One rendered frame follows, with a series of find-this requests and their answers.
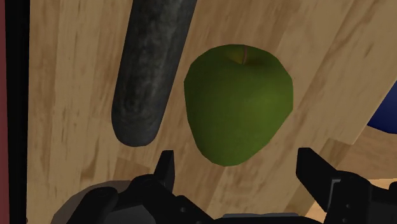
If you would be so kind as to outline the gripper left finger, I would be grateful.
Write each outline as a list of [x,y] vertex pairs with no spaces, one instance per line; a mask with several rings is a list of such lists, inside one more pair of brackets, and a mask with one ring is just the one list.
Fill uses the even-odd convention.
[[157,224],[215,224],[188,198],[172,193],[174,180],[174,152],[164,150],[154,173],[135,177],[123,192],[110,186],[87,192],[67,224],[104,224],[112,212],[135,206],[143,206]]

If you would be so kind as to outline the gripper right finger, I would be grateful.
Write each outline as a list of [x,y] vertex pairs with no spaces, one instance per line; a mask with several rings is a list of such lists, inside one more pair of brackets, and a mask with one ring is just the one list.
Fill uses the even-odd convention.
[[299,148],[296,176],[321,209],[323,224],[397,224],[397,181],[388,189],[336,170],[311,148]]

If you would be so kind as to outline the dark blue round object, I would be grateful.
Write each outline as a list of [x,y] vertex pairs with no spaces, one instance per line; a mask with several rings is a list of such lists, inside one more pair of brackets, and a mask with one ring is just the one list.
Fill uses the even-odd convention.
[[383,132],[397,134],[397,81],[367,125]]

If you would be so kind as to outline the dark grey stone cylinder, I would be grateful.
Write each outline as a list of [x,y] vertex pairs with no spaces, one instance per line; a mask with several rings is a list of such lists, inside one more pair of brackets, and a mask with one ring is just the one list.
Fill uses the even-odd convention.
[[156,137],[197,0],[133,0],[111,108],[117,139],[131,147]]

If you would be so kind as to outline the light wooden table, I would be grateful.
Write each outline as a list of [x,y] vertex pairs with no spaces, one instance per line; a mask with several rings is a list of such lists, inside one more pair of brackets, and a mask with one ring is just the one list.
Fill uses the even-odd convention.
[[[90,185],[151,172],[176,158],[174,191],[211,216],[302,210],[296,149],[353,144],[397,80],[397,0],[198,0],[162,126],[148,146],[122,145],[111,103],[132,0],[32,0],[27,218],[53,215]],[[192,61],[229,43],[273,53],[294,108],[271,142],[236,167],[210,163],[186,120]]]

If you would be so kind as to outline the green apple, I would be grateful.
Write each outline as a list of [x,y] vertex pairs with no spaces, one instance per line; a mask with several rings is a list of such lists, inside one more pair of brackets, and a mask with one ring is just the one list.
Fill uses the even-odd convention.
[[217,46],[198,56],[184,92],[195,144],[221,166],[250,159],[293,110],[293,81],[279,59],[247,45]]

